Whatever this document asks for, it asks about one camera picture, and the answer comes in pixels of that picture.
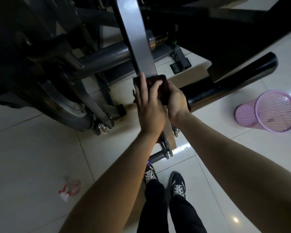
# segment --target person's left hand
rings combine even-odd
[[[163,81],[156,81],[150,88],[150,92],[148,92],[144,73],[141,73],[140,82],[141,92],[135,85],[135,97],[141,132],[158,137],[166,123],[166,112],[162,103],[157,99],[157,90]]]

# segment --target leg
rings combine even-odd
[[[181,174],[171,177],[171,200],[169,203],[172,222],[177,233],[206,233],[194,207],[185,199],[185,182]]]
[[[167,222],[167,202],[165,200],[165,188],[157,180],[157,176],[152,165],[147,165],[145,173],[146,202],[143,206],[137,233],[168,233]]]

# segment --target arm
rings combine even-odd
[[[165,125],[165,111],[157,100],[157,89],[161,84],[162,81],[157,81],[148,94],[144,74],[141,76],[141,93],[136,89],[141,132],[80,199],[60,233],[122,232],[151,151]]]
[[[261,232],[291,232],[291,173],[192,115],[172,83],[170,121],[236,206]]]

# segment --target person's right arm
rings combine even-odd
[[[231,200],[261,232],[291,232],[291,172],[204,124],[189,112],[182,91],[168,83],[171,123]]]

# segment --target black pants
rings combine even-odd
[[[145,190],[146,203],[143,206],[137,233],[168,232],[167,202],[165,188],[158,180],[151,180]],[[169,203],[172,222],[177,233],[206,233],[194,207],[180,195]]]

